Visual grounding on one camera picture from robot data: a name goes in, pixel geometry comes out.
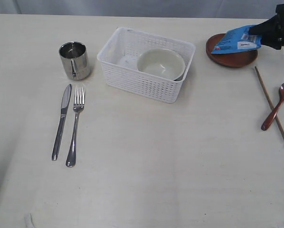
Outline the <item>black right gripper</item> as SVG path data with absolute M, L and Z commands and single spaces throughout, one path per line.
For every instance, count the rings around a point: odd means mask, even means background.
M 261 45 L 276 50 L 284 47 L 284 4 L 278 4 L 272 18 L 252 26 L 248 33 L 249 35 L 261 35 Z

